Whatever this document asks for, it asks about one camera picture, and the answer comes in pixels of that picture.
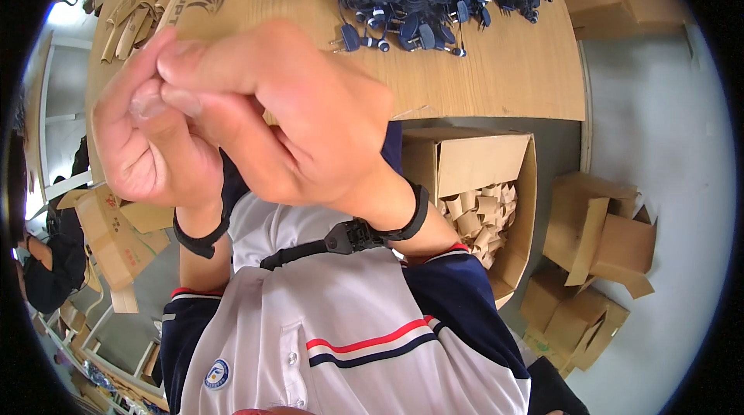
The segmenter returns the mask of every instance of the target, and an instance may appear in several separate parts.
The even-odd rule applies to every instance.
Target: forearm
[[[200,238],[212,233],[222,221],[222,201],[199,209],[176,208],[181,230]],[[179,276],[181,287],[194,291],[222,291],[230,281],[230,243],[225,234],[214,244],[212,258],[204,258],[180,247]]]
[[[47,270],[51,271],[51,249],[48,245],[33,236],[29,236],[28,241],[26,242],[26,250],[29,251],[35,259],[42,262],[42,265]]]
[[[341,202],[341,211],[358,216],[378,231],[391,231],[411,221],[416,199],[411,185],[395,173],[384,160]],[[460,242],[460,236],[442,217],[431,202],[421,229],[411,239],[391,243],[391,247],[415,262],[417,257],[429,257]]]

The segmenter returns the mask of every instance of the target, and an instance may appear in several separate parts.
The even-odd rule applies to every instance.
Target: eagle logo
[[[217,14],[224,3],[225,0],[191,0],[191,3],[186,5],[186,8],[201,7],[205,9],[210,15],[214,15]]]

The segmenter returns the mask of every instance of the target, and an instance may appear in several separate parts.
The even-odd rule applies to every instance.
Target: hand
[[[386,167],[392,93],[288,21],[167,45],[158,72],[164,101],[194,117],[263,200],[346,211],[360,182]],[[266,125],[264,109],[279,126]]]
[[[202,207],[220,199],[222,159],[160,96],[155,61],[175,37],[174,29],[163,29],[118,71],[93,108],[93,136],[107,183],[119,197]]]

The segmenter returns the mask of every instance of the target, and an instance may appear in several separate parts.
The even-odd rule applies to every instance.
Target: fingernail
[[[154,118],[165,110],[160,94],[135,94],[129,104],[129,111],[139,118]]]
[[[195,52],[203,46],[201,41],[178,41],[172,47],[167,48],[163,54],[172,57],[184,57],[188,53]]]
[[[196,117],[202,112],[202,102],[191,91],[173,87],[169,84],[163,84],[161,95],[168,105],[177,108],[191,118]]]

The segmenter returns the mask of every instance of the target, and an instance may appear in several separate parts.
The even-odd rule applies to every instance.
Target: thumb
[[[160,83],[151,79],[142,85],[130,105],[136,126],[156,148],[153,150],[156,184],[163,184],[169,169],[193,168],[196,156],[186,117],[163,101]]]
[[[240,94],[192,93],[168,83],[161,86],[165,103],[191,116],[207,137],[235,162],[257,196],[272,201],[297,191],[297,164],[261,117],[263,108]],[[271,187],[272,196],[264,188]]]

